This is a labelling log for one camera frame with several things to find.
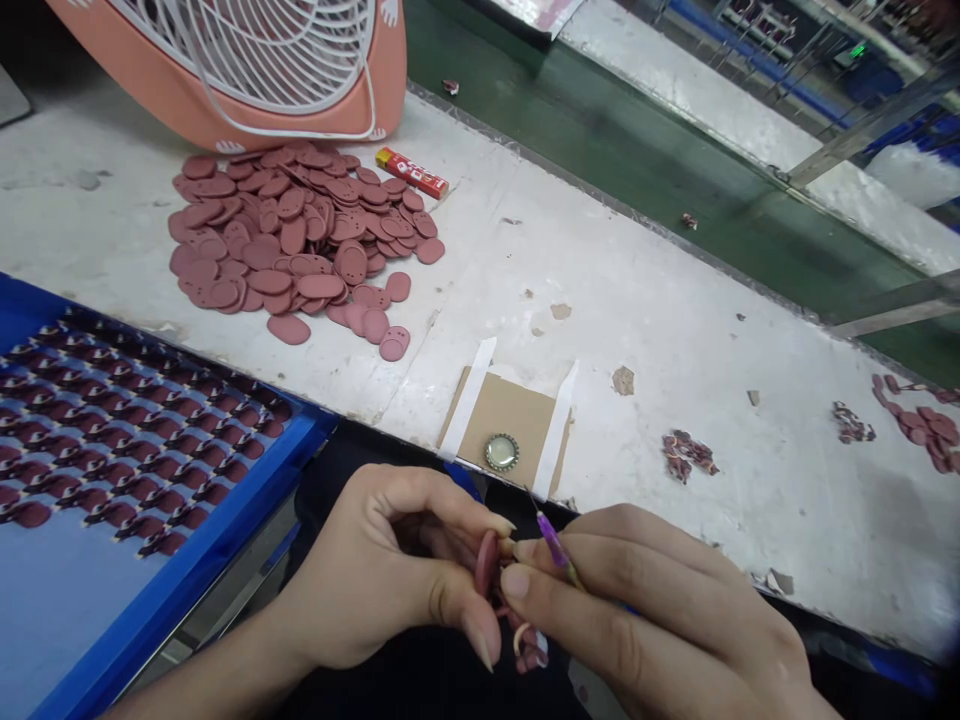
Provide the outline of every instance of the electric fan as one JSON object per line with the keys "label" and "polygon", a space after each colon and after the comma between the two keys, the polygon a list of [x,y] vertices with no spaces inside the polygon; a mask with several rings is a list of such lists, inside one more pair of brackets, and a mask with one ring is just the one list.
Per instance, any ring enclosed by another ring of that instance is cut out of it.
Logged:
{"label": "electric fan", "polygon": [[401,0],[47,0],[100,65],[187,140],[380,140],[400,122]]}

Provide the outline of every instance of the needle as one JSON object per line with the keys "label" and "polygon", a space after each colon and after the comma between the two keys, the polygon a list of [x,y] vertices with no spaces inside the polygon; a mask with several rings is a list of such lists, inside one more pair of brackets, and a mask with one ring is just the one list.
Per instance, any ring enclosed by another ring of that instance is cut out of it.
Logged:
{"label": "needle", "polygon": [[577,588],[577,590],[586,592],[587,589],[583,586],[583,583],[580,582],[580,576],[577,575],[576,568],[574,568],[573,563],[570,562],[570,556],[567,555],[566,550],[563,549],[563,545],[560,544],[560,536],[557,535],[557,531],[553,529],[553,525],[550,524],[547,516],[537,507],[537,501],[534,499],[533,491],[530,490],[530,488],[527,488],[527,494],[530,495],[530,502],[533,503],[533,507],[537,511],[537,525],[540,526],[543,539],[546,541],[547,547],[550,548],[550,556],[553,558],[553,564],[566,573],[567,580],[570,581],[571,585]]}

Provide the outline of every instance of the plastic tray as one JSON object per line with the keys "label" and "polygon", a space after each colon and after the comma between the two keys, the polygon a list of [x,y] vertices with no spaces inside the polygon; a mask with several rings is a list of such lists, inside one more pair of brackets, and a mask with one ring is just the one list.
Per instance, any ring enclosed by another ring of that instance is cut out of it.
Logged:
{"label": "plastic tray", "polygon": [[[69,305],[0,274],[0,354]],[[136,558],[66,513],[20,534],[0,525],[0,718],[87,718],[117,697],[336,427],[336,416],[286,399],[295,414],[284,433],[170,558]]]}

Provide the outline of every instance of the tape strip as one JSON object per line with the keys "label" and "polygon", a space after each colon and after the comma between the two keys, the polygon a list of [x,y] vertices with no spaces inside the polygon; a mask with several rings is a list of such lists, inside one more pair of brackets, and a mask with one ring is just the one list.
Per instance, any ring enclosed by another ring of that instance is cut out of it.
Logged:
{"label": "tape strip", "polygon": [[543,450],[540,452],[540,462],[537,463],[537,474],[533,478],[533,494],[540,500],[548,500],[550,483],[553,481],[553,472],[557,469],[557,460],[560,459],[560,445],[563,443],[563,427],[567,424],[570,415],[570,406],[573,405],[573,386],[577,382],[577,370],[580,361],[574,360],[573,367],[567,377],[560,383],[557,392],[557,402],[553,406],[553,415],[550,417],[550,426],[547,428],[547,437],[543,441]]}
{"label": "tape strip", "polygon": [[463,391],[460,393],[460,400],[453,411],[453,417],[450,418],[450,424],[447,425],[447,434],[443,436],[440,449],[437,451],[440,458],[447,462],[456,460],[457,453],[460,451],[460,443],[463,442],[463,436],[467,433],[467,425],[470,424],[473,408],[477,404],[477,398],[480,397],[480,389],[483,387],[484,378],[487,377],[487,368],[490,367],[493,350],[496,347],[497,339],[487,338],[480,343],[477,356],[473,359],[470,374],[467,375],[467,381],[463,384]]}

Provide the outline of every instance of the white fan grill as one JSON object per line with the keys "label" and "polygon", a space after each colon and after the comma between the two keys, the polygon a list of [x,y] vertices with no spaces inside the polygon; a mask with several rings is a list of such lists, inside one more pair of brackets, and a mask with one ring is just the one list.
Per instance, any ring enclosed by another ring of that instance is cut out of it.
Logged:
{"label": "white fan grill", "polygon": [[[197,75],[164,0],[109,0]],[[354,86],[373,36],[375,0],[177,0],[210,85],[284,115],[335,105]]]}

